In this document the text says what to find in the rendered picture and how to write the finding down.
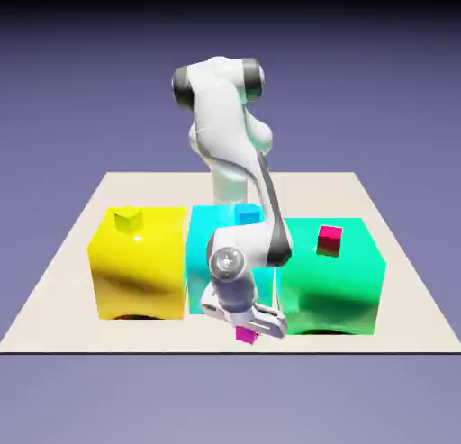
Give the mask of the large green box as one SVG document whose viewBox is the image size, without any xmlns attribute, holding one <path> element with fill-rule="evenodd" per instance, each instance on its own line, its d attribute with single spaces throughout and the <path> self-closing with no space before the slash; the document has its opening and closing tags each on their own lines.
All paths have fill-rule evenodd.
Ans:
<svg viewBox="0 0 461 444">
<path fill-rule="evenodd" d="M 289 335 L 372 335 L 386 262 L 360 218 L 287 218 L 293 255 L 276 271 Z M 339 251 L 318 248 L 320 227 L 342 229 Z"/>
</svg>

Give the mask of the small magenta cube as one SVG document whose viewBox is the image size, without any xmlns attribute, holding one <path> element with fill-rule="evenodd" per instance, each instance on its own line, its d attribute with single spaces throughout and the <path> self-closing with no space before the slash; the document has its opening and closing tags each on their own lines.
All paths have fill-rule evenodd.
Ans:
<svg viewBox="0 0 461 444">
<path fill-rule="evenodd" d="M 248 329 L 246 327 L 237 326 L 235 328 L 236 340 L 247 343 L 254 344 L 258 339 L 259 334 L 256 331 Z"/>
</svg>

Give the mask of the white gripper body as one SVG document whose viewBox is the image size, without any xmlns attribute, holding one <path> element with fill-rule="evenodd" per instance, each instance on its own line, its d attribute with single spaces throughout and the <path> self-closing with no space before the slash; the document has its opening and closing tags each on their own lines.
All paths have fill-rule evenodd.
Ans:
<svg viewBox="0 0 461 444">
<path fill-rule="evenodd" d="M 253 304 L 244 312 L 233 313 L 232 323 L 277 339 L 282 339 L 287 331 L 285 316 L 262 304 Z"/>
</svg>

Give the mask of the large yellow box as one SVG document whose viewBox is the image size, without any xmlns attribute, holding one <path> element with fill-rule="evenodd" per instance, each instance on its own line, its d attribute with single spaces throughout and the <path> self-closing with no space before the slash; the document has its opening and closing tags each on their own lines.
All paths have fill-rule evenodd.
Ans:
<svg viewBox="0 0 461 444">
<path fill-rule="evenodd" d="M 135 207 L 143 227 L 117 230 L 107 209 L 88 248 L 97 313 L 102 320 L 181 320 L 185 315 L 184 207 Z"/>
</svg>

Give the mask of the small red cube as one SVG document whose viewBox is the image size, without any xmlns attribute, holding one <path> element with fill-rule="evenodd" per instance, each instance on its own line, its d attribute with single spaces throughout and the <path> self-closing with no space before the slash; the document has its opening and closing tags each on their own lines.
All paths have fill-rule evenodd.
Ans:
<svg viewBox="0 0 461 444">
<path fill-rule="evenodd" d="M 341 227 L 321 224 L 317 235 L 316 253 L 336 258 L 340 252 L 342 232 Z"/>
</svg>

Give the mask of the small blue cube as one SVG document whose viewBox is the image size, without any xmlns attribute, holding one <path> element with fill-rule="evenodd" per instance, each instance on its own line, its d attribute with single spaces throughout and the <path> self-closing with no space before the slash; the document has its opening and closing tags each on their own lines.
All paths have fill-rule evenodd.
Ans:
<svg viewBox="0 0 461 444">
<path fill-rule="evenodd" d="M 234 213 L 238 225 L 260 223 L 264 219 L 262 208 L 255 204 L 237 204 Z"/>
</svg>

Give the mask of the small yellow cube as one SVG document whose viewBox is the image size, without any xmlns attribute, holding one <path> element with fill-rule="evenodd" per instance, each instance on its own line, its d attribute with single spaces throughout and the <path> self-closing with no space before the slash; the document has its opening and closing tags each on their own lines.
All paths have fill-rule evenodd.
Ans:
<svg viewBox="0 0 461 444">
<path fill-rule="evenodd" d="M 143 227 L 143 212 L 140 208 L 123 207 L 113 212 L 114 223 L 118 231 L 132 234 Z"/>
</svg>

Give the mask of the large cyan box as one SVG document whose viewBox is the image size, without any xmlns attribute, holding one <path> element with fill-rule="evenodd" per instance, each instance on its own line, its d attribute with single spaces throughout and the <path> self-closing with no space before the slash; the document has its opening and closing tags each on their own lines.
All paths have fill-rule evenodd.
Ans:
<svg viewBox="0 0 461 444">
<path fill-rule="evenodd" d="M 234 213 L 236 205 L 195 205 L 192 209 L 185 257 L 190 314 L 203 313 L 201 299 L 210 283 L 208 241 L 217 229 L 238 225 Z"/>
</svg>

